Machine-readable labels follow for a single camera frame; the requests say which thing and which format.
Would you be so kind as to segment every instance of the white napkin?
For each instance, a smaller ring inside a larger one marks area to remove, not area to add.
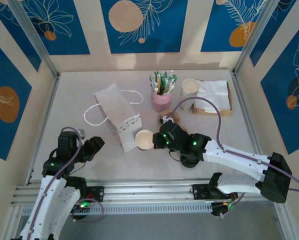
[[[229,91],[226,80],[199,81],[199,91],[197,96],[210,100],[217,109],[230,110]],[[216,110],[206,101],[195,99],[195,107],[204,109],[206,113],[216,113]]]

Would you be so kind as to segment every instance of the stack of paper cups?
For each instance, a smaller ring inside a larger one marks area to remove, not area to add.
[[[195,79],[186,79],[181,84],[180,100],[196,97],[200,90],[200,85]],[[185,111],[191,109],[194,99],[183,102],[179,107]]]

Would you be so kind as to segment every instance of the white paper bag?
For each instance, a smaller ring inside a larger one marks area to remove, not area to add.
[[[84,119],[92,126],[99,126],[107,120],[116,139],[123,147],[124,152],[127,153],[137,146],[135,136],[142,130],[141,115],[133,109],[131,104],[140,104],[141,102],[128,102],[122,91],[138,93],[142,98],[141,102],[143,101],[143,96],[139,92],[120,90],[116,83],[114,83],[104,90],[95,92],[94,96],[98,104],[86,110],[87,112],[91,108],[100,105],[105,120],[99,124],[92,124],[86,120],[86,112],[84,113]]]

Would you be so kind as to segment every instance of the cable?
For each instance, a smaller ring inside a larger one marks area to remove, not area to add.
[[[34,224],[35,224],[35,221],[36,221],[36,218],[38,217],[38,214],[39,214],[39,211],[41,209],[41,206],[42,206],[42,203],[43,203],[43,200],[45,198],[45,196],[47,195],[52,183],[54,182],[54,180],[64,171],[64,169],[66,169],[73,161],[74,159],[77,157],[77,155],[79,154],[80,150],[81,150],[81,147],[82,147],[82,138],[81,138],[81,135],[80,133],[73,127],[70,127],[70,126],[67,126],[67,127],[64,127],[62,130],[61,130],[61,133],[65,130],[65,129],[70,129],[70,130],[73,130],[76,135],[77,135],[77,138],[78,138],[78,147],[77,147],[77,150],[75,152],[75,154],[71,157],[71,159],[60,169],[58,170],[58,172],[53,176],[53,178],[49,181],[46,189],[44,190],[42,196],[40,197],[40,200],[38,202],[38,205],[37,205],[37,208],[35,210],[35,213],[34,213],[34,216],[33,216],[33,219],[31,221],[31,224],[30,224],[30,227],[29,227],[29,233],[27,235],[27,240],[31,240],[31,235],[32,235],[32,232],[33,232],[33,227],[34,227]]]
[[[223,206],[226,206],[226,203],[225,203],[225,202],[220,203],[220,204],[217,204],[217,205],[212,205],[211,208],[212,208],[212,209],[216,209],[216,208],[223,207]]]
[[[95,198],[84,198],[84,199],[79,200],[76,203],[79,204],[79,203],[84,202],[84,201],[92,201],[94,203],[97,203],[100,206],[101,215],[99,216],[99,218],[97,218],[96,220],[93,220],[93,221],[81,221],[81,220],[77,220],[77,219],[74,218],[74,212],[75,211],[72,211],[71,218],[73,219],[73,221],[78,222],[78,223],[82,223],[82,224],[95,224],[95,223],[99,222],[104,217],[105,208],[103,207],[103,205],[99,201],[97,201]]]
[[[254,157],[250,157],[250,156],[247,156],[247,155],[244,155],[244,154],[241,154],[241,153],[238,153],[238,152],[235,152],[235,151],[231,151],[231,150],[225,150],[224,147],[222,146],[221,142],[220,142],[220,131],[221,131],[221,124],[222,124],[222,120],[221,120],[221,114],[220,114],[220,111],[218,110],[218,108],[211,102],[209,101],[208,99],[206,98],[203,98],[203,97],[199,97],[199,96],[191,96],[191,97],[188,97],[182,101],[180,101],[177,106],[173,109],[173,111],[171,111],[171,113],[166,117],[167,119],[170,118],[173,113],[178,109],[178,107],[185,101],[187,100],[192,100],[192,99],[200,99],[200,100],[203,100],[207,103],[209,103],[217,112],[217,116],[218,116],[218,127],[217,127],[217,133],[216,133],[216,141],[217,141],[217,144],[218,146],[220,147],[220,149],[222,149],[224,152],[227,152],[229,154],[232,154],[232,155],[235,155],[235,156],[238,156],[238,157],[241,157],[241,158],[245,158],[245,159],[249,159],[249,160],[252,160],[254,162],[259,162],[258,159],[254,158]],[[274,166],[270,163],[267,163],[267,162],[264,162],[264,161],[261,161],[260,162],[261,164],[269,167],[269,168],[272,168],[278,172],[280,172],[281,174],[284,174],[285,176],[289,177],[290,179],[294,180],[295,182],[297,182],[299,184],[299,179],[297,179],[296,177],[292,176],[291,174],[289,174],[288,172],[278,168],[277,166]],[[299,192],[299,189],[296,189],[296,188],[289,188],[288,190],[291,190],[291,191],[294,191],[294,192]]]
[[[175,160],[176,162],[180,162],[180,161],[181,161],[181,160],[177,160],[177,159],[175,159],[174,157],[172,157],[172,155],[171,155],[171,150],[169,150],[168,154],[169,154],[169,156],[170,156],[173,160]]]
[[[76,170],[72,171],[72,172],[69,174],[69,176],[72,175],[73,173],[76,173],[78,170],[81,170],[82,168],[84,168],[85,165],[86,165],[86,162],[85,162],[85,163],[83,164],[83,166],[81,166],[79,169],[76,169]]]
[[[234,208],[235,206],[237,206],[237,204],[239,204],[239,202],[243,199],[244,195],[245,195],[245,192],[243,192],[243,194],[239,197],[239,199],[238,199],[238,201],[235,203],[235,205],[234,205],[232,208],[230,208],[230,207],[231,207],[231,205],[230,205],[230,206],[228,207],[228,211],[225,212],[224,214],[222,214],[220,217],[221,217],[221,218],[224,218],[227,214],[229,214],[229,212],[232,211],[233,208]]]

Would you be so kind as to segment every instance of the decorative wallpaper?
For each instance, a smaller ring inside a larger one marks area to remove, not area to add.
[[[299,30],[261,81],[289,154],[299,149]]]
[[[0,0],[0,20],[14,38],[17,45],[23,51],[25,56],[28,58],[30,63],[33,65],[36,71],[39,70],[41,65],[41,59],[36,53],[34,47],[32,46],[30,40],[26,37],[25,33],[22,31],[19,23],[14,18],[11,10],[6,5],[6,2]]]
[[[90,54],[73,0],[22,0],[21,4],[50,55]],[[32,53],[31,43],[4,0],[0,0],[0,20],[38,70],[41,60]]]
[[[201,52],[241,51],[266,0],[214,0]]]
[[[6,160],[32,87],[0,49],[0,158]]]
[[[188,0],[100,0],[112,54],[178,53]]]
[[[270,44],[274,35],[280,28],[286,16],[289,14],[296,0],[280,0],[276,9],[271,15],[266,27],[260,35],[255,47],[250,53],[249,57],[252,64],[255,66],[265,52],[265,49]]]

